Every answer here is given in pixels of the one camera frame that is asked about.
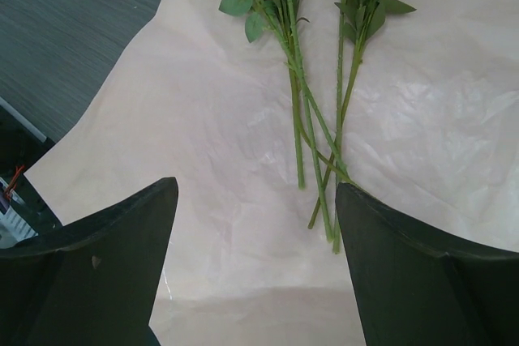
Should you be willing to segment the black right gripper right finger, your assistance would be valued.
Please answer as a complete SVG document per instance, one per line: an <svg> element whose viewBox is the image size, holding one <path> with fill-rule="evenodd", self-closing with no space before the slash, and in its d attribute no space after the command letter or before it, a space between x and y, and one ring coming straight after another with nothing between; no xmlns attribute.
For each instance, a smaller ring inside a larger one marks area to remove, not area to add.
<svg viewBox="0 0 519 346"><path fill-rule="evenodd" d="M336 206L367 344L517 344L517 253L447 233L347 183Z"/></svg>

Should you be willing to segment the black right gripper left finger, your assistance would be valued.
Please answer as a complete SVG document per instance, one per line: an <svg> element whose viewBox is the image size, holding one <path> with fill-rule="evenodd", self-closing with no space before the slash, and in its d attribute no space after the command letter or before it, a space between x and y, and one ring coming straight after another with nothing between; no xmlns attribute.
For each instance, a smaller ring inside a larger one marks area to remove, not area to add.
<svg viewBox="0 0 519 346"><path fill-rule="evenodd" d="M177 205L164 177L2 250L2 344L157 344L149 321Z"/></svg>

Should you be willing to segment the pink wrapping paper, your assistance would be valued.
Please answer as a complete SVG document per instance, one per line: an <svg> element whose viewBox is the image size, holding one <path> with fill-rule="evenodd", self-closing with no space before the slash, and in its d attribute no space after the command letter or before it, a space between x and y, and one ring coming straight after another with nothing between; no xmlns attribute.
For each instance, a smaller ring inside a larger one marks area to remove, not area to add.
<svg viewBox="0 0 519 346"><path fill-rule="evenodd" d="M164 345L361 345L344 254L307 224L290 82L221 0L161 0L78 123L28 170L68 224L175 177L151 326ZM366 47L345 120L351 177L389 206L518 248L518 0L402 0Z"/></svg>

